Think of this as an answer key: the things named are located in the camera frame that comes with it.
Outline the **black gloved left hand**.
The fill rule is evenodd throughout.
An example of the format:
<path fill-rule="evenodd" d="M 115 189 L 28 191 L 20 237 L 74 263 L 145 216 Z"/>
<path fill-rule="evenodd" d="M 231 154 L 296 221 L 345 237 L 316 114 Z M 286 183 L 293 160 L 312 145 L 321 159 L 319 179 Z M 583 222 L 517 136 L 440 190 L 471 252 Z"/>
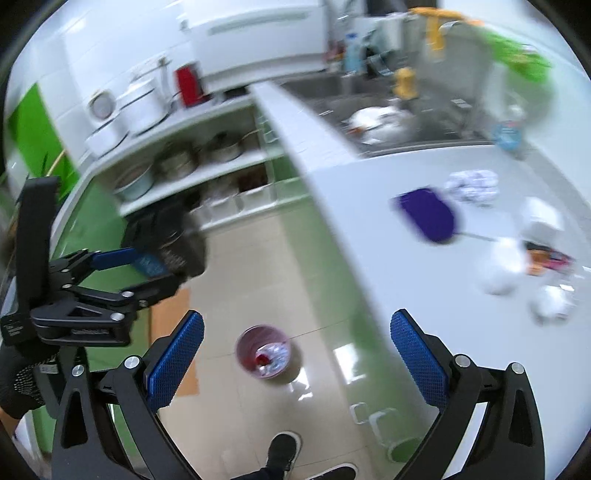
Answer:
<path fill-rule="evenodd" d="M 58 348 L 41 344 L 32 350 L 1 345 L 1 409 L 20 420 L 27 412 L 45 404 L 34 377 L 34 369 L 55 359 Z"/>

